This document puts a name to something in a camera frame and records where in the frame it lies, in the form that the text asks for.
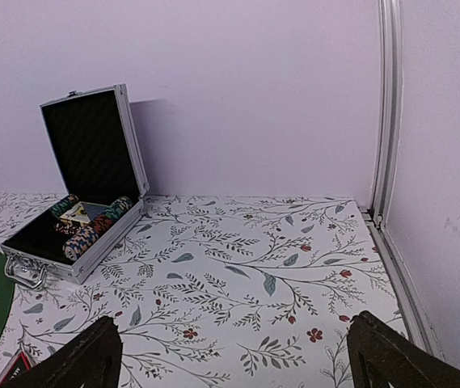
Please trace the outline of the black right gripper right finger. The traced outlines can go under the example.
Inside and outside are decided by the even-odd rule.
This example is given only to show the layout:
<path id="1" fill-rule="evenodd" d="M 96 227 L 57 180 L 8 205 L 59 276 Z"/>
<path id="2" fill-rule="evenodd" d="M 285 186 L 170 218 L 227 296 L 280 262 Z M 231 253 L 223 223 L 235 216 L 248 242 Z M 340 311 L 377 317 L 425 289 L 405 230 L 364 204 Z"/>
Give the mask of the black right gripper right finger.
<path id="1" fill-rule="evenodd" d="M 419 349 L 364 310 L 347 334 L 355 387 L 460 387 L 460 370 Z"/>

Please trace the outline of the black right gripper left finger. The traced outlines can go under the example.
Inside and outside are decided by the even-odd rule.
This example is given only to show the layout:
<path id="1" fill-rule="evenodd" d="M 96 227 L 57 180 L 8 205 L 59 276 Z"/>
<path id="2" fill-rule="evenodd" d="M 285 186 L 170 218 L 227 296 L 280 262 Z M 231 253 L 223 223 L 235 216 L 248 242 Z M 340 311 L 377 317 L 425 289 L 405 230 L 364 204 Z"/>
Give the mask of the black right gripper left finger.
<path id="1" fill-rule="evenodd" d="M 2 387 L 117 387 L 123 344 L 114 319 L 103 316 L 69 343 Z"/>

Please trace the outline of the long mixed chip row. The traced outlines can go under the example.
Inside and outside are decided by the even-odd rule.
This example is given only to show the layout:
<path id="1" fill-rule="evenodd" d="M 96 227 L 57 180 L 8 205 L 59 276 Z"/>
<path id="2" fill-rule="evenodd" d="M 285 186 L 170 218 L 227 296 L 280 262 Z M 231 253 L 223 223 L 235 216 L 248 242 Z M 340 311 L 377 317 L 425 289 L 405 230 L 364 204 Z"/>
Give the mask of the long mixed chip row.
<path id="1" fill-rule="evenodd" d="M 63 245 L 67 259 L 76 261 L 115 225 L 131 208 L 133 202 L 122 196 L 98 213 L 91 221 L 81 226 Z"/>

